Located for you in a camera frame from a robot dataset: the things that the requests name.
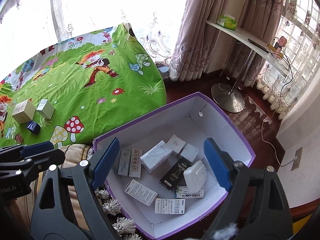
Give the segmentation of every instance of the white tabletop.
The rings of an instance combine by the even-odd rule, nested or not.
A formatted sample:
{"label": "white tabletop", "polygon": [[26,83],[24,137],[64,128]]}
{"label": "white tabletop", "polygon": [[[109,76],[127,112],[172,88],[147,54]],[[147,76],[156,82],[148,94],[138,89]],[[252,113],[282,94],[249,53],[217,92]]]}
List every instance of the white tabletop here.
{"label": "white tabletop", "polygon": [[230,30],[230,29],[226,29],[224,27],[222,27],[221,25],[213,22],[213,21],[205,21],[205,23],[229,34],[230,36],[236,38],[237,40],[241,41],[243,44],[245,44],[246,46],[248,46],[250,49],[253,49],[256,53],[258,53],[261,57],[263,57],[266,61],[268,61],[273,67],[275,67],[280,73],[281,75],[283,75],[284,77],[286,77],[288,75],[288,70],[286,68],[288,68],[286,62],[283,59],[280,59],[279,61],[276,60],[273,55],[271,53],[266,53],[265,51],[263,51],[262,49],[258,48],[257,46],[253,45],[252,43],[250,43],[248,41],[248,39],[255,41],[256,43],[260,44],[261,46],[265,47],[265,49],[268,51],[268,45],[266,43],[264,43],[262,40],[259,40],[256,36],[254,36],[253,34],[245,31],[242,28],[237,27],[235,31]]}

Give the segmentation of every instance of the wooden floor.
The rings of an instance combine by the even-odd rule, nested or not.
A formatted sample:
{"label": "wooden floor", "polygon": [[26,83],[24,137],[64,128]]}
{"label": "wooden floor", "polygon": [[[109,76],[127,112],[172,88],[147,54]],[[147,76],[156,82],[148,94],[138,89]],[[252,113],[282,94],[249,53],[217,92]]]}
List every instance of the wooden floor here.
{"label": "wooden floor", "polygon": [[[220,77],[220,71],[213,72],[207,75],[203,75],[200,79],[184,82],[173,82],[169,79],[165,80],[167,103],[173,102],[179,98],[183,98],[195,92],[201,92],[204,95],[211,96],[211,87],[218,82],[233,84],[233,80],[228,80],[226,77]],[[252,149],[256,154],[256,158],[253,161],[251,167],[253,168],[266,168],[268,165],[274,166],[276,170],[279,168],[279,164],[275,157],[275,151],[271,145],[261,140],[261,124],[262,120],[266,117],[270,118],[273,111],[270,109],[270,103],[263,100],[263,93],[254,88],[246,88],[241,86],[241,94],[244,97],[245,108],[238,114],[233,114],[225,111],[234,124],[241,130],[243,135],[248,140]],[[270,141],[277,149],[277,156],[281,162],[284,156],[284,150],[279,142],[276,140],[276,134],[279,130],[281,121],[278,119],[278,114],[274,114],[273,118],[263,124],[263,138],[266,141]],[[244,202],[241,217],[246,217],[249,212],[249,207],[253,192],[248,192],[247,198]],[[171,236],[167,239],[177,240],[185,238],[200,238],[204,231],[209,227],[214,217],[218,212],[217,208],[209,216],[201,220],[200,222],[190,226],[189,228]]]}

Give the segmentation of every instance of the table leg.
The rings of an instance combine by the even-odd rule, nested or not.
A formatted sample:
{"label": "table leg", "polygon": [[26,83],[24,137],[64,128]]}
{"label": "table leg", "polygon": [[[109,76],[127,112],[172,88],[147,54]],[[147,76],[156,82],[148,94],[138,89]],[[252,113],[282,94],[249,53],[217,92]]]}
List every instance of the table leg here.
{"label": "table leg", "polygon": [[238,78],[235,84],[231,87],[224,83],[214,84],[211,87],[211,95],[213,100],[223,109],[231,113],[239,113],[244,109],[244,99],[237,87],[243,78],[244,74],[247,73],[256,52],[251,50],[245,64],[241,68]]}

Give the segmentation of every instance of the white lace curtain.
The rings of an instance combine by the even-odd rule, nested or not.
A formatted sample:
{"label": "white lace curtain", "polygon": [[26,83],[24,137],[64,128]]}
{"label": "white lace curtain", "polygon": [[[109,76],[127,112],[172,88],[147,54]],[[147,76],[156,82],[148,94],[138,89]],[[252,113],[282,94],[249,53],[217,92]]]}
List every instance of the white lace curtain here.
{"label": "white lace curtain", "polygon": [[154,62],[170,64],[186,0],[11,0],[0,14],[0,79],[40,50],[130,23]]}
{"label": "white lace curtain", "polygon": [[257,77],[257,88],[264,92],[270,108],[280,114],[279,119],[294,107],[320,67],[320,10],[314,0],[284,0],[276,32],[276,37],[281,36],[287,39],[285,52],[292,74],[286,78],[266,62]]}

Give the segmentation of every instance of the dark blue cube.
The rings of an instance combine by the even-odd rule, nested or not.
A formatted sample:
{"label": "dark blue cube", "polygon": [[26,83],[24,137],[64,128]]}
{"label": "dark blue cube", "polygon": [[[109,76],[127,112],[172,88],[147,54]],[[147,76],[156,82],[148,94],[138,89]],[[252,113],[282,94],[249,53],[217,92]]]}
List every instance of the dark blue cube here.
{"label": "dark blue cube", "polygon": [[40,125],[34,121],[30,121],[27,126],[28,130],[34,134],[38,134],[40,131]]}

